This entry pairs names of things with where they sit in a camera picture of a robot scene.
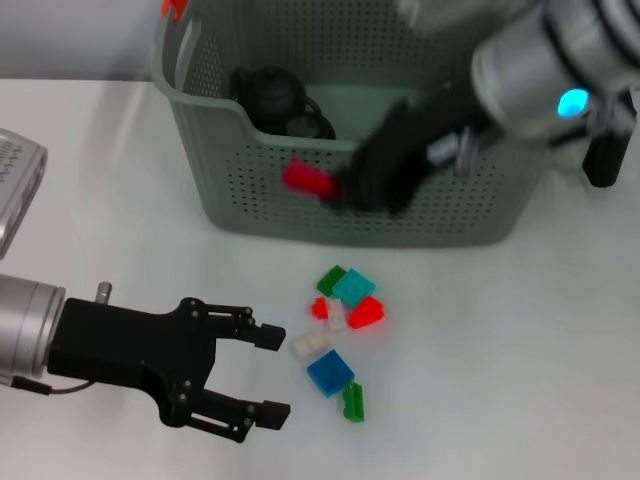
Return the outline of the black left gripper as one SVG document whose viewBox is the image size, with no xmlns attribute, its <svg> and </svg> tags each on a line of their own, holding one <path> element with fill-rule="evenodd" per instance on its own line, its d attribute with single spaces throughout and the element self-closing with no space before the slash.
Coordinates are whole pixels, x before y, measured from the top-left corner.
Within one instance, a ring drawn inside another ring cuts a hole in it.
<svg viewBox="0 0 640 480">
<path fill-rule="evenodd" d="M 204 390 L 215 338 L 278 351 L 285 337 L 282 327 L 258 324 L 250 307 L 184 299 L 169 313 L 152 314 L 69 299 L 50 345 L 47 371 L 140 390 L 156 402 L 165 425 L 243 443 L 252 427 L 280 430 L 291 406 Z"/>
</svg>

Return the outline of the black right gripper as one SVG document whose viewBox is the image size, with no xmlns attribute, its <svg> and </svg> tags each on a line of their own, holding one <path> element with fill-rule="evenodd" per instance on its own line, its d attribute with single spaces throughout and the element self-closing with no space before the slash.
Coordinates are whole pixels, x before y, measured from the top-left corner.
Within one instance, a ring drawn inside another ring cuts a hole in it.
<svg viewBox="0 0 640 480">
<path fill-rule="evenodd" d="M 489 118 L 471 88 L 445 90 L 414 105 L 401 99 L 354 152 L 331 171 L 335 211 L 404 211 L 432 175 L 469 156 Z"/>
</svg>

